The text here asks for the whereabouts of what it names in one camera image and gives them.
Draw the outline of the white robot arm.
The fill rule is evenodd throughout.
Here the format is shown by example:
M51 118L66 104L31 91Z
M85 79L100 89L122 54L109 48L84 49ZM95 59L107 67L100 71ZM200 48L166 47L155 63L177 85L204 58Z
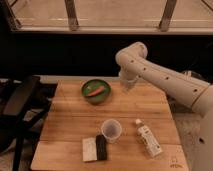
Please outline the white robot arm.
M192 171L213 171L213 84L154 64L147 47L135 42L115 56L121 85L129 90L142 78L202 116Z

